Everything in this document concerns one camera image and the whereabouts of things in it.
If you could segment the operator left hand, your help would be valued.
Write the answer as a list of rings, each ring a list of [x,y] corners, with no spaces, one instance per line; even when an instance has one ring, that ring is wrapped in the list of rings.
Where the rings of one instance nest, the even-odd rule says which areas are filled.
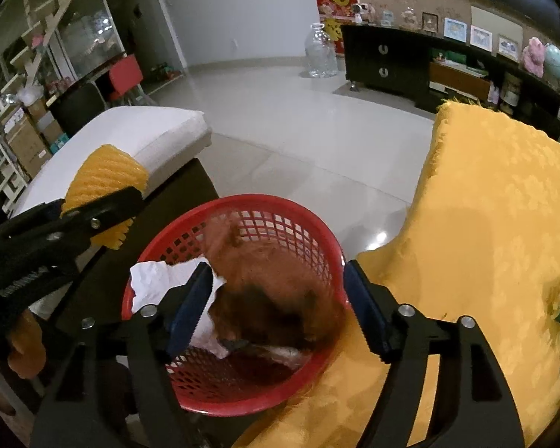
[[[35,378],[45,366],[46,350],[40,325],[28,309],[22,313],[9,341],[13,347],[8,357],[11,370],[22,379]]]

